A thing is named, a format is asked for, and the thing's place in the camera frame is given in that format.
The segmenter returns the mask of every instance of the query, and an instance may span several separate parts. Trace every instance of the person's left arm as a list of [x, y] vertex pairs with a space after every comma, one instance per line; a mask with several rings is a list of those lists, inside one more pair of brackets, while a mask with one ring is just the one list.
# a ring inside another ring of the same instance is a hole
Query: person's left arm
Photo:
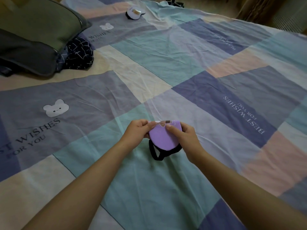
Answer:
[[147, 120], [133, 120], [112, 148], [47, 203], [22, 230], [88, 229], [121, 162], [155, 125]]

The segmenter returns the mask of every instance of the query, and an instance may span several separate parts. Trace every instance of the person's right hand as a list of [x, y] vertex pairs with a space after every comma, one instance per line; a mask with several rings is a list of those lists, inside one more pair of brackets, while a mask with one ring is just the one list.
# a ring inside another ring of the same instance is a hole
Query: person's right hand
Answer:
[[187, 158], [190, 162], [194, 163], [196, 154], [204, 153], [206, 151], [199, 143], [194, 127], [183, 122], [180, 122], [180, 124], [182, 131], [169, 124], [166, 124], [165, 127], [169, 132], [178, 138], [178, 141], [185, 151]]

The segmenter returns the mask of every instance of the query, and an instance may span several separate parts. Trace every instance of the person's left hand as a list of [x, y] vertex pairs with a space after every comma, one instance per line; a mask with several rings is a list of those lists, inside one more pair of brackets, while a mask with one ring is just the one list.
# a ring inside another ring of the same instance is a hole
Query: person's left hand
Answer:
[[140, 144], [143, 138], [149, 138], [148, 131], [153, 129], [156, 124], [155, 121], [148, 122], [146, 119], [133, 120], [128, 125], [119, 142], [133, 150]]

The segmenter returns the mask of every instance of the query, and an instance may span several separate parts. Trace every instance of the black hand strap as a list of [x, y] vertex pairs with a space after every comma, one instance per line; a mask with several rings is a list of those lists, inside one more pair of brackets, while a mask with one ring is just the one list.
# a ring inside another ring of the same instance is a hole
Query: black hand strap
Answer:
[[[156, 151], [154, 150], [154, 147], [156, 147], [156, 149], [160, 152], [160, 155], [158, 157], [157, 157]], [[150, 150], [151, 156], [156, 161], [162, 161], [165, 157], [167, 157], [171, 154], [174, 154], [176, 152], [179, 152], [181, 149], [182, 149], [181, 145], [178, 144], [172, 150], [166, 151], [164, 149], [161, 149], [161, 148], [155, 146], [151, 139], [149, 140], [149, 150]]]

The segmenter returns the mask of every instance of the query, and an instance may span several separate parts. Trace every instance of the cartoon bear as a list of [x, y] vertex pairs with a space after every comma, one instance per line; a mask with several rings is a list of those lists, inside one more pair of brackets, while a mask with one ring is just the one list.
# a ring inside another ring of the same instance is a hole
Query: cartoon bear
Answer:
[[47, 116], [55, 117], [68, 111], [69, 106], [62, 99], [58, 99], [53, 106], [45, 105], [43, 109], [46, 111]]
[[106, 23], [105, 25], [100, 25], [100, 27], [103, 30], [110, 30], [114, 28], [110, 23]]

